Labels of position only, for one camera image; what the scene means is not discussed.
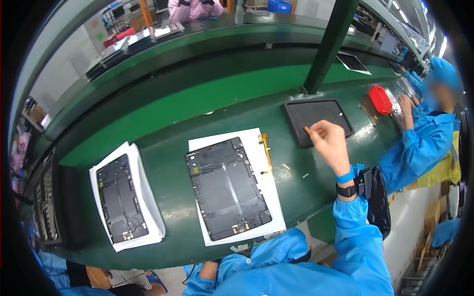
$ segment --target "red plastic bin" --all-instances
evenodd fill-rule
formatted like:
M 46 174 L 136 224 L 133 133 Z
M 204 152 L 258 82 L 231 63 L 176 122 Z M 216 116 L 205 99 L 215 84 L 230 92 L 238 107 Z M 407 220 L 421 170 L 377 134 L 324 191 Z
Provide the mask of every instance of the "red plastic bin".
M 383 87 L 374 85 L 374 87 L 369 92 L 369 97 L 372 100 L 372 103 L 382 115 L 389 115 L 392 112 L 392 102 L 390 102 L 387 94 Z

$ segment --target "white paper sheet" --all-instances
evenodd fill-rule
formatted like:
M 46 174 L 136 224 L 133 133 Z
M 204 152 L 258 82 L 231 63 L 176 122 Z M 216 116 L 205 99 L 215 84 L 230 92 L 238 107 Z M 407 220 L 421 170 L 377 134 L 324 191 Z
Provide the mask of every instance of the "white paper sheet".
M 148 234 L 137 237 L 124 242 L 113 243 L 110 237 L 109 229 L 107 228 L 104 213 L 102 211 L 102 205 L 100 203 L 99 188 L 97 186 L 97 170 L 113 161 L 114 159 L 122 156 L 123 154 L 128 155 L 130 174 L 132 176 L 133 184 L 135 187 L 135 194 L 137 196 L 138 205 L 142 212 L 143 219 L 145 220 Z M 150 184 L 145 175 L 145 170 L 140 157 L 140 152 L 135 144 L 128 145 L 128 142 L 123 143 L 114 152 L 109 154 L 104 160 L 98 165 L 89 169 L 89 176 L 91 179 L 92 191 L 94 193 L 95 203 L 97 210 L 104 225 L 105 232 L 109 237 L 109 241 L 112 244 L 115 252 L 135 248 L 138 246 L 144 246 L 152 243 L 157 243 L 162 240 L 165 235 L 164 222 L 156 205 L 155 198 L 150 188 Z
M 233 132 L 228 134 L 214 135 L 210 137 L 194 139 L 188 141 L 189 151 L 197 150 L 215 143 L 219 143 L 234 137 L 240 137 L 244 146 L 245 152 L 247 153 L 248 160 L 252 165 L 255 172 L 268 171 L 268 160 L 265 153 L 265 148 L 262 144 L 259 144 L 260 129 L 248 129 L 245 131 Z M 280 206 L 280 200 L 276 191 L 275 180 L 272 172 L 261 175 L 256 173 L 255 177 L 259 184 L 260 190 L 263 193 L 265 202 L 267 204 L 272 220 L 267 224 L 259 226 L 257 228 L 239 233 L 228 238 L 213 242 L 210 239 L 207 231 L 204 219 L 202 219 L 201 212 L 199 210 L 198 201 L 196 200 L 196 209 L 199 213 L 199 223 L 201 225 L 202 236 L 204 237 L 204 243 L 206 246 L 219 245 L 224 243 L 232 243 L 244 241 L 259 236 L 275 233 L 281 230 L 286 230 L 285 219 L 283 218 L 282 208 Z

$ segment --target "wrist strap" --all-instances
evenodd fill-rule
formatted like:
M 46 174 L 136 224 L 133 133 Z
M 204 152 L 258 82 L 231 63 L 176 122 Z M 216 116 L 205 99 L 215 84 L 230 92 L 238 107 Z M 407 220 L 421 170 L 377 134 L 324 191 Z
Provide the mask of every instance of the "wrist strap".
M 344 176 L 336 176 L 336 182 L 339 183 L 339 184 L 344 184 L 344 183 L 347 183 L 349 182 L 350 180 L 354 179 L 355 176 L 354 176 L 354 171 L 352 170 L 352 166 L 351 166 L 351 171 L 347 174 L 345 174 Z
M 365 166 L 363 164 L 358 163 L 356 166 L 351 165 L 351 171 L 344 176 L 336 176 L 336 183 L 344 184 L 349 182 L 350 180 L 354 179 L 356 176 L 359 175 L 359 171 L 363 170 Z

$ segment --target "green metal pole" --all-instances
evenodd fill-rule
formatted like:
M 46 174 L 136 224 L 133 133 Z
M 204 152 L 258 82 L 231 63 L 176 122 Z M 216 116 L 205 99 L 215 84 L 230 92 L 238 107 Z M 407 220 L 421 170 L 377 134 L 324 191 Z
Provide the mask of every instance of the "green metal pole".
M 308 94 L 316 93 L 321 86 L 347 35 L 358 5 L 359 0 L 336 0 L 318 53 L 303 84 Z

